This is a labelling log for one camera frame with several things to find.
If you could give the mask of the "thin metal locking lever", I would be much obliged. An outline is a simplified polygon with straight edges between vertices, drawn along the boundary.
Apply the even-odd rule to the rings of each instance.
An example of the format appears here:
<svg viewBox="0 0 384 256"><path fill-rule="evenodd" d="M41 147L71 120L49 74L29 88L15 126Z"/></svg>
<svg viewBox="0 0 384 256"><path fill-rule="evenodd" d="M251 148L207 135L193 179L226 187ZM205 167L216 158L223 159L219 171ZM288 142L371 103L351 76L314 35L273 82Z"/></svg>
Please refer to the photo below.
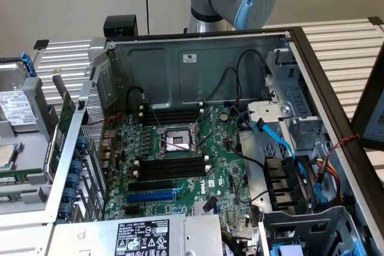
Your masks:
<svg viewBox="0 0 384 256"><path fill-rule="evenodd" d="M202 138L201 141L199 141L198 144L196 144L196 149L198 147L201 147L213 135L214 132L216 132L215 129L210 131L206 136L204 136L204 138Z"/></svg>
<svg viewBox="0 0 384 256"><path fill-rule="evenodd" d="M156 116L156 114L155 114L155 111L154 111L154 109L153 109L153 106L152 106L152 104L151 104L151 101L150 101L149 97L148 97L146 94L144 94L144 96L145 96L145 99L144 99L144 100L146 100L146 102L147 102L147 104L148 104L148 107L149 107L149 109L150 109L150 111L151 111L151 113L152 113L152 115L153 115L153 117L154 117L154 119L155 119L155 121L156 121L158 127L161 128L160 122L159 122L159 120L158 120L158 118L157 118L157 116Z"/></svg>

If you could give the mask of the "black framed white panel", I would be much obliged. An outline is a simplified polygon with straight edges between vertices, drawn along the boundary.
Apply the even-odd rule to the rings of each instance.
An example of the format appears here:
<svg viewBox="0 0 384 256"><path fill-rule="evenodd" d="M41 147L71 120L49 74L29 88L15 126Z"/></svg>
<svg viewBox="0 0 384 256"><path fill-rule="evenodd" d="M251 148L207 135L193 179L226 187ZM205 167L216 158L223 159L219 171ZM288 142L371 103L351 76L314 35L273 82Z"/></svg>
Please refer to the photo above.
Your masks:
<svg viewBox="0 0 384 256"><path fill-rule="evenodd" d="M362 91L351 124L363 147L384 151L384 44Z"/></svg>

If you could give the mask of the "silver rear port block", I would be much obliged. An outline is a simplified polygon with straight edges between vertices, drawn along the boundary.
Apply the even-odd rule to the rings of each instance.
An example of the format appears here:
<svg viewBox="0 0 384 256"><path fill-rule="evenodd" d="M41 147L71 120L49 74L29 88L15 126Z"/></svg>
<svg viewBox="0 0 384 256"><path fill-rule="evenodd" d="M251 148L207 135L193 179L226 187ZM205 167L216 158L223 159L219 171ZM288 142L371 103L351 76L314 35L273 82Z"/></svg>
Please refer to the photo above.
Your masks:
<svg viewBox="0 0 384 256"><path fill-rule="evenodd" d="M115 152L113 148L113 139L116 136L114 129L105 130L101 141L100 161L101 168L107 170L110 164L115 162Z"/></svg>

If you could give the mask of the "silver heat sink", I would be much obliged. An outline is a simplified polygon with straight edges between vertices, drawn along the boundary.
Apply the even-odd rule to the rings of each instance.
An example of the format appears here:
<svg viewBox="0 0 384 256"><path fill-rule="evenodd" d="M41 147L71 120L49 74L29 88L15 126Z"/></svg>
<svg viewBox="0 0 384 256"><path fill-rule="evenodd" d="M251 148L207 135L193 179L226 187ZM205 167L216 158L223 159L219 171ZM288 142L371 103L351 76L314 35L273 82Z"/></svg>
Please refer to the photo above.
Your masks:
<svg viewBox="0 0 384 256"><path fill-rule="evenodd" d="M215 215L217 214L217 210L212 208L210 211L205 212L203 209L204 205L207 201L195 201L193 204L193 216L202 216L202 215Z"/></svg>

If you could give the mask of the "blue hard disk latch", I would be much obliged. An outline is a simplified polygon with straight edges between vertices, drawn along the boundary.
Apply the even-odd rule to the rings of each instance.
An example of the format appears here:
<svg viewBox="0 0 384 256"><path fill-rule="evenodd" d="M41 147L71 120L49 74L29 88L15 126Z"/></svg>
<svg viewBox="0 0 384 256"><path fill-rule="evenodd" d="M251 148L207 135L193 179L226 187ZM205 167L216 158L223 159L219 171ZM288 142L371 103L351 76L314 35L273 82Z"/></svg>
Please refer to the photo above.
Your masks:
<svg viewBox="0 0 384 256"><path fill-rule="evenodd" d="M29 76L30 77L36 77L37 73L35 71L33 61L31 59L31 57L26 54L25 50L21 54L20 60L25 64Z"/></svg>

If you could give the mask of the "silver hard disk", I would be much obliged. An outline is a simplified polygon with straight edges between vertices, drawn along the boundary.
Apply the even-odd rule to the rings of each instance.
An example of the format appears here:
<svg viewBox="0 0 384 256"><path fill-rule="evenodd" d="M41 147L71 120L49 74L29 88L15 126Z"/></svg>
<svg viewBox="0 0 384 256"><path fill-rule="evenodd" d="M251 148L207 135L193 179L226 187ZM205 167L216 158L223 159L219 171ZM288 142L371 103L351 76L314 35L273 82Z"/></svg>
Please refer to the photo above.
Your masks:
<svg viewBox="0 0 384 256"><path fill-rule="evenodd" d="M20 59L0 59L0 121L8 121L17 133L38 130L34 109L22 90L29 77Z"/></svg>

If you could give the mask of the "grey perforated drive cage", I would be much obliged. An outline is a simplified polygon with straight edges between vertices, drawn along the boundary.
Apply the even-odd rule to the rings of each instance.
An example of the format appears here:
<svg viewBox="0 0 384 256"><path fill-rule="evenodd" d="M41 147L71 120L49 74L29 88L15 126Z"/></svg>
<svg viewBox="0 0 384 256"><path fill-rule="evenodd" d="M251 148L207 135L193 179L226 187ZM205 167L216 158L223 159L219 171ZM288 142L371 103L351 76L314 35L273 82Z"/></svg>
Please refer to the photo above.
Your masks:
<svg viewBox="0 0 384 256"><path fill-rule="evenodd" d="M300 245L304 256L352 256L355 239L361 240L342 206L306 215L266 213L259 223L263 256L270 256L273 245Z"/></svg>

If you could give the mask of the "metal socket cover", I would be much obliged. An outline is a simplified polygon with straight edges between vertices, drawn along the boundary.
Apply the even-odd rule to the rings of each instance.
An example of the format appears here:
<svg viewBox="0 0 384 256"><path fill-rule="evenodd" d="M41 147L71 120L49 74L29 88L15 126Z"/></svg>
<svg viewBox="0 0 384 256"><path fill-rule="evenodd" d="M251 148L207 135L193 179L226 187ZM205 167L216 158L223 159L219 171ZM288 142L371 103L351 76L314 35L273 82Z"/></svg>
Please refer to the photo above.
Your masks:
<svg viewBox="0 0 384 256"><path fill-rule="evenodd" d="M207 109L201 109L200 111L200 115L198 116L198 118L193 122L192 124L192 128L194 130L194 136L195 136L195 142L194 142L194 147L196 148L196 144L198 144L198 139L199 139L199 131L200 131L200 128L199 128L199 121L202 120L208 113L212 112L213 110L213 106L209 106ZM212 130L216 130L217 131L217 128L215 127L215 124L212 124Z"/></svg>

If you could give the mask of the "blue drive latch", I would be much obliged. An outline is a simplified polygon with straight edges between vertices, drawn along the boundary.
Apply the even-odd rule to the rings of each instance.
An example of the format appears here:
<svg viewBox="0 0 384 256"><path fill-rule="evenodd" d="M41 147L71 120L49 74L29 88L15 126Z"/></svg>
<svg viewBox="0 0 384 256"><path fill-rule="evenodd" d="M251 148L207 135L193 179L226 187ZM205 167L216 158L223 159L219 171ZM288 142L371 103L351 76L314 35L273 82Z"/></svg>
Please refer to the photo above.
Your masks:
<svg viewBox="0 0 384 256"><path fill-rule="evenodd" d="M364 245L360 239L354 240L354 249L352 251L352 256L367 256Z"/></svg>

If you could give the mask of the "black fan shroud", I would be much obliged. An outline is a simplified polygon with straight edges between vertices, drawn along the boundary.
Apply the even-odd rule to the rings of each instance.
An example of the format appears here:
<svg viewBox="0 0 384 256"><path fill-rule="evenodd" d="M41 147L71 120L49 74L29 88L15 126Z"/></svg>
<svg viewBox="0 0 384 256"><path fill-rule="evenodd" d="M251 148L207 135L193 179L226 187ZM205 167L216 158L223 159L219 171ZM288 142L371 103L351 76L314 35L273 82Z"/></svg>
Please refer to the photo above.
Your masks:
<svg viewBox="0 0 384 256"><path fill-rule="evenodd" d="M288 215L310 213L310 192L304 184L304 175L298 162L291 157L265 158L264 176L272 210Z"/></svg>

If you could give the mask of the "blue expansion slot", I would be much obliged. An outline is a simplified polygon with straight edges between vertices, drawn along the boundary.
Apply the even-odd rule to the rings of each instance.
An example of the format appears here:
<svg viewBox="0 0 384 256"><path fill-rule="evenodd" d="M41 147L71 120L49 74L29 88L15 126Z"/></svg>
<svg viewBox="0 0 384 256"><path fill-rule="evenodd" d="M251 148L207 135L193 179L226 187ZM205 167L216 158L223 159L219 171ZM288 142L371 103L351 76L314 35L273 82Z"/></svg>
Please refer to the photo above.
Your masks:
<svg viewBox="0 0 384 256"><path fill-rule="evenodd" d="M127 202L139 203L139 202L173 200L175 198L175 194L176 192L173 190L159 190L159 191L152 191L152 192L128 194Z"/></svg>

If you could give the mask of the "open PC case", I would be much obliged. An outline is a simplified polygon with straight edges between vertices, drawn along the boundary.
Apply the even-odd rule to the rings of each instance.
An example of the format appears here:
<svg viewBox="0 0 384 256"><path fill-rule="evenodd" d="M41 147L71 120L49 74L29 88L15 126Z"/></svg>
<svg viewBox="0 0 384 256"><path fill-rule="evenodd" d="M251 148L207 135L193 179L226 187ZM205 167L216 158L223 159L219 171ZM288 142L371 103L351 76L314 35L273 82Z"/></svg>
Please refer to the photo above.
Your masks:
<svg viewBox="0 0 384 256"><path fill-rule="evenodd" d="M101 168L103 134L123 115L142 115L139 106L224 106L236 118L241 143L239 156L246 165L250 204L257 217L249 239L238 239L221 228L223 256L263 256L259 246L259 223L274 212L264 176L263 148L258 148L247 106L265 100L266 57L274 49L290 49L328 131L329 148L324 156L291 155L304 175L311 196L310 213L342 206L352 217L368 256L384 256L384 186L377 178L359 135L347 118L332 86L302 30L266 30L208 35L175 35L155 38L107 38L89 51L91 69L78 97L71 97L75 111L56 171L52 194L56 211L46 248L60 224L112 221L103 218L108 185ZM182 53L196 53L197 62L184 64ZM88 148L77 147L78 136ZM83 170L75 189L71 218L58 218L73 152L83 153ZM325 209L316 210L316 198L326 197Z"/></svg>

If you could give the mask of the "silver power supply with label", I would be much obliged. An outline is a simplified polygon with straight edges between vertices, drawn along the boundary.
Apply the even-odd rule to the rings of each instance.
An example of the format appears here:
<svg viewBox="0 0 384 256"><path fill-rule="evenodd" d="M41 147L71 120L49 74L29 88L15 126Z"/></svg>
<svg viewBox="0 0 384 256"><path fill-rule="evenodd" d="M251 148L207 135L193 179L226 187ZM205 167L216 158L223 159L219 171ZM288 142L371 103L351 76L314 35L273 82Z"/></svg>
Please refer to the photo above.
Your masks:
<svg viewBox="0 0 384 256"><path fill-rule="evenodd" d="M217 215L60 224L48 256L223 256Z"/></svg>

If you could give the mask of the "silver CPU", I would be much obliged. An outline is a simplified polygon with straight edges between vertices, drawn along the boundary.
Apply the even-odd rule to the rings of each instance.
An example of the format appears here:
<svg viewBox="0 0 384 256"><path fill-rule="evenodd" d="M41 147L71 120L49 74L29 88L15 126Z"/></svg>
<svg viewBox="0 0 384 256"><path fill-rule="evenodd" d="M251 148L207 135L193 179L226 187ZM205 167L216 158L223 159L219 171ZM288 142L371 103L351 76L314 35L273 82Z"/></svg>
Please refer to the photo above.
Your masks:
<svg viewBox="0 0 384 256"><path fill-rule="evenodd" d="M0 145L0 168L7 168L10 165L15 151L14 144Z"/></svg>

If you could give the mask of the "green graphics card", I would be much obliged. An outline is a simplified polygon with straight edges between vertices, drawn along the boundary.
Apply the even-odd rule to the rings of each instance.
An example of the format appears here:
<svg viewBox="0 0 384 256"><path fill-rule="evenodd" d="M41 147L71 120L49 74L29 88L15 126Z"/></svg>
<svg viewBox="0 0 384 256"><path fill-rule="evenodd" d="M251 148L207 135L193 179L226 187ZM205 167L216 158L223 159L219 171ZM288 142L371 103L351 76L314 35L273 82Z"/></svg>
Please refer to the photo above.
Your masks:
<svg viewBox="0 0 384 256"><path fill-rule="evenodd" d="M55 178L65 140L67 138L71 120L75 111L75 105L70 97L69 91L64 85L61 72L59 70L54 70L52 78L53 83L62 98L62 106L61 114L59 116L58 123L55 126L53 136L49 143L49 148L47 149L46 159L44 161L44 173L49 182L53 182Z"/></svg>

